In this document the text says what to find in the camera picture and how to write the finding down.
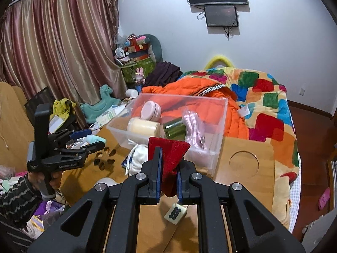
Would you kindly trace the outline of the striped sleeve forearm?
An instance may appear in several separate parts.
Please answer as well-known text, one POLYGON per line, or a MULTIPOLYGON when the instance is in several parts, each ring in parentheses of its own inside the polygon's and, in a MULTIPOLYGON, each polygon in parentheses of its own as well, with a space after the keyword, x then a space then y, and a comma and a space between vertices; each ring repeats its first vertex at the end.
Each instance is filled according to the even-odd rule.
POLYGON ((26 174, 7 193, 1 195, 1 220, 22 229, 41 202, 40 191, 33 188, 26 174))

